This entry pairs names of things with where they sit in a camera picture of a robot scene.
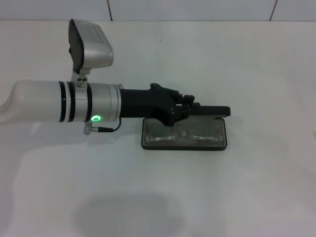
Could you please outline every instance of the white cylinder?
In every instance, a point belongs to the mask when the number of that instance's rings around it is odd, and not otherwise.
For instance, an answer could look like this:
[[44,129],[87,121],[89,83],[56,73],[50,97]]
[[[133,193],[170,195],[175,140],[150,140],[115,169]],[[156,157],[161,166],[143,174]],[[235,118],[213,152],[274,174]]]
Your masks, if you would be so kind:
[[57,81],[21,80],[0,107],[0,124],[58,122],[60,113],[61,90]]

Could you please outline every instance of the white tile wall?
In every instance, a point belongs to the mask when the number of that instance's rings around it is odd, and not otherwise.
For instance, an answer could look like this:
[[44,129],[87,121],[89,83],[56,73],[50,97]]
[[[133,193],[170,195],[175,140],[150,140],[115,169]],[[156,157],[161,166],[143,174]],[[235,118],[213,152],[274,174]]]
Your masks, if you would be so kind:
[[316,0],[278,0],[273,21],[316,21]]
[[115,21],[267,21],[275,0],[110,0]]
[[0,0],[0,19],[110,20],[106,0]]

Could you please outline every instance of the white table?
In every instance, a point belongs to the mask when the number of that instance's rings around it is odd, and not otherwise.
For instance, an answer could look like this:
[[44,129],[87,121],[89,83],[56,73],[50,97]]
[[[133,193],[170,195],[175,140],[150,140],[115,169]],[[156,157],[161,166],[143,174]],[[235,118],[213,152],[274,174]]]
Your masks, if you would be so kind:
[[[223,152],[145,151],[141,119],[0,129],[2,237],[296,237],[316,233],[316,23],[104,22],[113,66],[230,106]],[[0,22],[0,101],[19,79],[70,80],[68,22]]]

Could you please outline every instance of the white surface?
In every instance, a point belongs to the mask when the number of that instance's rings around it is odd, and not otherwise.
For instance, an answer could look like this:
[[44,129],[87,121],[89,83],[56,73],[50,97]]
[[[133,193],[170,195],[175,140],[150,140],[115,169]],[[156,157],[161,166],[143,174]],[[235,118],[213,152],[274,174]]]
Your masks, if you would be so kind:
[[278,0],[273,21],[316,21],[316,1]]
[[[71,78],[67,28],[0,22],[0,101],[18,79]],[[141,119],[89,137],[81,123],[1,127],[0,236],[315,236],[315,23],[102,28],[115,60],[91,81],[230,106],[228,147],[145,151]]]
[[0,0],[0,19],[110,21],[106,0]]
[[110,0],[115,21],[268,21],[275,0]]

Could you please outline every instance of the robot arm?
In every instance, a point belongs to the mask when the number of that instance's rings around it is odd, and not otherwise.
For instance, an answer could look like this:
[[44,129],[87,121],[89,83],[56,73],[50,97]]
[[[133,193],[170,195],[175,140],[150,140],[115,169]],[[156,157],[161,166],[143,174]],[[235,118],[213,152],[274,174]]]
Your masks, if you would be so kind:
[[[182,96],[156,83],[148,90],[88,83],[91,69],[110,66],[114,59],[113,49],[98,25],[71,20],[69,44],[74,63],[72,80],[18,81],[0,107],[0,124],[80,121],[91,127],[91,122],[119,118],[155,118],[165,126],[173,126],[189,116],[194,96]],[[99,128],[97,131],[111,132],[113,129]]]

